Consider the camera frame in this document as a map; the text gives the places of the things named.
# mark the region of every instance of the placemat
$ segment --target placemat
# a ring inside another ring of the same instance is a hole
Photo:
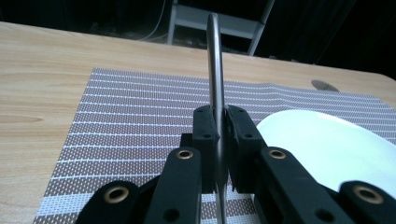
[[[370,95],[224,82],[225,102],[258,124],[282,110],[346,119],[396,144],[396,111]],[[35,223],[74,223],[93,193],[113,180],[140,186],[159,175],[192,112],[209,104],[207,78],[94,68]],[[228,222],[260,223],[249,195],[228,187]],[[202,223],[216,223],[214,195],[202,196]]]

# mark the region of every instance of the wooden table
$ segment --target wooden table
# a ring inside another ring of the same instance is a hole
[[[314,89],[319,79],[396,108],[396,82],[344,69],[223,54],[224,78]],[[205,50],[0,22],[0,222],[31,223],[94,67],[208,77]]]

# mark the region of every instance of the screw hole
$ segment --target screw hole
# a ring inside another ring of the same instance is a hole
[[[190,159],[194,154],[191,151],[188,150],[181,150],[177,153],[177,157],[181,160],[188,160]]]
[[[168,209],[165,212],[163,212],[163,219],[167,222],[173,222],[176,221],[180,217],[180,213],[174,209]]]
[[[322,220],[324,222],[333,222],[334,221],[334,216],[332,215],[332,213],[330,213],[329,211],[327,211],[325,209],[318,209],[317,212],[315,213],[315,215],[317,216],[317,218],[319,218],[320,220]]]
[[[129,190],[122,186],[116,186],[108,189],[105,193],[105,201],[107,203],[120,203],[126,199]]]
[[[360,199],[366,201],[367,203],[380,204],[384,202],[384,198],[378,194],[375,190],[366,188],[364,186],[355,186],[353,192]]]
[[[271,151],[269,152],[269,154],[270,154],[270,156],[271,156],[272,158],[274,158],[274,159],[280,159],[280,160],[282,160],[282,159],[285,159],[285,158],[286,158],[286,154],[285,154],[284,152],[282,152],[282,151],[279,151],[279,150],[271,150]]]

